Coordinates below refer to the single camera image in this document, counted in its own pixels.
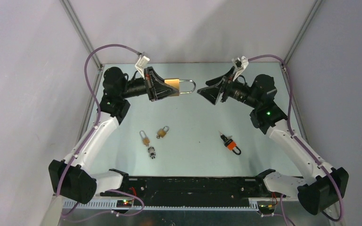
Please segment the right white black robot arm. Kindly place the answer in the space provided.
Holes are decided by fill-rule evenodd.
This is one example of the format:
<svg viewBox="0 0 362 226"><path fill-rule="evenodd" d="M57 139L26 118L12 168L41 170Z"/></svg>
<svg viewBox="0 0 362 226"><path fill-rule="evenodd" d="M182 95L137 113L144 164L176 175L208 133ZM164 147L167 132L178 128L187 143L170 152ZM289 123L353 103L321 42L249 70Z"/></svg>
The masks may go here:
<svg viewBox="0 0 362 226"><path fill-rule="evenodd" d="M235 69L231 68L223 76L207 81L197 93L213 105L230 97L252 107L253 126L278 144L302 175L299 179L266 170L258 175L262 180L255 184L257 194L267 197L275 192L296 197L312 215L324 212L343 198L349 179L347 171L326 162L288 126L288 116L274 102L277 93L274 78L260 74L248 86L234 75Z"/></svg>

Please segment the orange black padlock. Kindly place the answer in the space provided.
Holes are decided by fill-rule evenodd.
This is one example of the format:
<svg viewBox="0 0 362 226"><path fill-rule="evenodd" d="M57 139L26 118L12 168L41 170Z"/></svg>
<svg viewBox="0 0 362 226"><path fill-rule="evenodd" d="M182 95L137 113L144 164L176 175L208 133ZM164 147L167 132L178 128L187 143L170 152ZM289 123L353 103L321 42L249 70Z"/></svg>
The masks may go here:
<svg viewBox="0 0 362 226"><path fill-rule="evenodd" d="M239 149L239 147L237 146L237 144L233 141L233 139L228 139L225 143L224 146L229 149L230 151L232 151L234 154L236 155L241 155L241 150Z"/></svg>

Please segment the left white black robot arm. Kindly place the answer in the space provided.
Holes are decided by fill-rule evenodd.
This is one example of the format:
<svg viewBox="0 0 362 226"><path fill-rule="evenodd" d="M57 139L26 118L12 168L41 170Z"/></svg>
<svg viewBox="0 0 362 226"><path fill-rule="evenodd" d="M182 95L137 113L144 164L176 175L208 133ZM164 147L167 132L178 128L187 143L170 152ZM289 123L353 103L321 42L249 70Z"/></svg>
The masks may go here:
<svg viewBox="0 0 362 226"><path fill-rule="evenodd" d="M54 193L87 204L96 194L113 190L119 196L129 193L127 173L116 169L92 174L90 168L109 136L119 127L130 108L128 98L147 95L157 101L180 94L180 79L163 79L153 67L140 78L129 78L118 67L103 74L103 96L92 127L62 160L53 160L48 169Z"/></svg>

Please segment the large brass padlock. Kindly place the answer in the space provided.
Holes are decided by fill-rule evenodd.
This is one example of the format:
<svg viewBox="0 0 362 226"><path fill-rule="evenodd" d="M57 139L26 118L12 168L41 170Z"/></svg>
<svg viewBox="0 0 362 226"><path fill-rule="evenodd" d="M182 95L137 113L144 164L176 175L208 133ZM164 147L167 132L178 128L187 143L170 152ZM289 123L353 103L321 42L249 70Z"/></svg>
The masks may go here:
<svg viewBox="0 0 362 226"><path fill-rule="evenodd" d="M193 88L190 91L186 91L186 92L180 92L180 84L182 82L188 82L193 84ZM193 80L180 80L180 79L165 79L165 84L170 85L171 87L176 89L176 93L175 94L171 94L170 97L177 97L179 95L184 95L184 94L191 94L195 91L196 89L196 83Z"/></svg>

